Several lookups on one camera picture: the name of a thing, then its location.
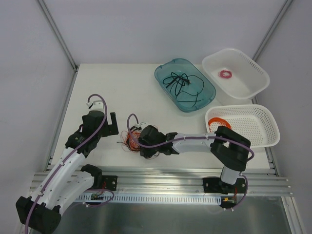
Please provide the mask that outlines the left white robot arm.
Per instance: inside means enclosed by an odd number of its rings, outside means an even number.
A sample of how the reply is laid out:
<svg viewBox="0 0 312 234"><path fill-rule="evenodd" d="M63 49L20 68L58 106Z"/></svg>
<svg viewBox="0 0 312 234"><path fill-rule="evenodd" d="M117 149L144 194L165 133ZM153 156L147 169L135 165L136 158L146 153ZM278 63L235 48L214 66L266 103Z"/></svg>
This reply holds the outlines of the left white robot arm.
<svg viewBox="0 0 312 234"><path fill-rule="evenodd" d="M101 110L89 111L82 117L83 123L68 137L63 153L44 181L28 196L16 202L24 233L33 229L51 234L58 227L62 215L76 198L87 190L103 193L108 182L102 178L102 170L91 164L82 166L77 176L69 179L75 170L97 147L103 137L118 135L116 114L107 115Z"/></svg>

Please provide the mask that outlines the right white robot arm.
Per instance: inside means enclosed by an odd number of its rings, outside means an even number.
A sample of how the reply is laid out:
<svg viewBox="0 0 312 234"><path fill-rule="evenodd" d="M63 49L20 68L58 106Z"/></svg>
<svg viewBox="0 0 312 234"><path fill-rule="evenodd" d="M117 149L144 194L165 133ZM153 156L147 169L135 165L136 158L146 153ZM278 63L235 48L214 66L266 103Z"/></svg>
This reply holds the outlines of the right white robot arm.
<svg viewBox="0 0 312 234"><path fill-rule="evenodd" d="M226 126L219 126L213 133L182 134L170 132L163 134L152 125L145 127L138 138L140 155L146 159L155 154L179 155L182 153L212 153L222 164L220 178L208 182L206 190L229 194L238 190L236 181L246 169L247 162L254 156L251 142Z"/></svg>

